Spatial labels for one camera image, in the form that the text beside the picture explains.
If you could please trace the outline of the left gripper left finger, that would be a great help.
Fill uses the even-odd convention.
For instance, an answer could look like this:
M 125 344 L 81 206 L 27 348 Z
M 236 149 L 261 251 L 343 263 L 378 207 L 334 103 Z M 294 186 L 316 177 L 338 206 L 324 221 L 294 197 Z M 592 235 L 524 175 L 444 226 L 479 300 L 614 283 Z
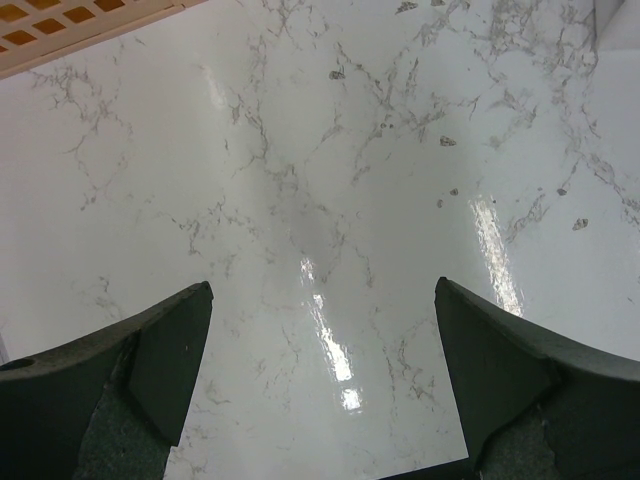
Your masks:
M 4 479 L 161 479 L 212 313 L 208 282 L 1 367 Z

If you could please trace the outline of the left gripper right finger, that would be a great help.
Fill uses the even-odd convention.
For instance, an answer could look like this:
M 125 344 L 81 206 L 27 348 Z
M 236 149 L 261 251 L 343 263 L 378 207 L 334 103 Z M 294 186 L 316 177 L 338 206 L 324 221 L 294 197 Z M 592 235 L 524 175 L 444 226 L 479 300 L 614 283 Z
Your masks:
M 437 325 L 467 451 L 460 479 L 636 479 L 639 364 L 442 277 Z

